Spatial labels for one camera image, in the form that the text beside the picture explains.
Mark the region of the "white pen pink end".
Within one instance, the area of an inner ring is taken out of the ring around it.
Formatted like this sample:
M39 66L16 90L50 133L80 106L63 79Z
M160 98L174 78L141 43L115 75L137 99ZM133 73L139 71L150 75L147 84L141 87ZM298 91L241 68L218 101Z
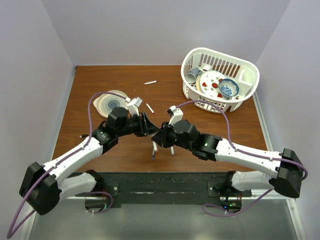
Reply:
M157 151L158 151L157 144L153 141L153 142L152 142L152 145L153 145L153 150L154 150L154 152L157 152Z

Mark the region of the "blue pen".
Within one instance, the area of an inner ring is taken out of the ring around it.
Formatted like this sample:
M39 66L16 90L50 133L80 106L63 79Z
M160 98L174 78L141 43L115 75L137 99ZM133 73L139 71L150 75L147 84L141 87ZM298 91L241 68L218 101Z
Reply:
M155 159L156 152L154 152L153 146L152 146L152 154L151 154L151 159Z

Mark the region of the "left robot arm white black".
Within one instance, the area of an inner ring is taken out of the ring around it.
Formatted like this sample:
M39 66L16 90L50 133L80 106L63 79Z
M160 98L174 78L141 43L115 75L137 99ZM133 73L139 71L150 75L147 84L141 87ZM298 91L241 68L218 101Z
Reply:
M62 200L62 183L67 177L113 148L119 137L131 134L147 137L159 130L146 113L129 115L127 109L116 107L78 146L42 165L37 162L29 165L19 194L39 215L45 215Z

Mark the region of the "white pen green tip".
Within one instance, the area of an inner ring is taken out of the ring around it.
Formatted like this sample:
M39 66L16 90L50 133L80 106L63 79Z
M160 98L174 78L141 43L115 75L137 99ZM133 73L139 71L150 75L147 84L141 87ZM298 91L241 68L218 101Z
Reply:
M171 152L171 155L172 155L172 156L175 155L175 151L174 151L174 147L173 147L173 146L170 147L170 152Z

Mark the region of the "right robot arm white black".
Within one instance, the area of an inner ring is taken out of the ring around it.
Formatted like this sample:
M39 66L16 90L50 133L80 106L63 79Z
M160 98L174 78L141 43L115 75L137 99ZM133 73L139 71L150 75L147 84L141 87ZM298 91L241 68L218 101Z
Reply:
M229 162L250 168L251 172L228 174L220 188L227 196L233 197L251 189L268 189L285 197L300 197L304 170L291 149L264 151L235 144L226 138L201 133L187 120L174 125L164 122L151 139L163 148L181 147L204 161Z

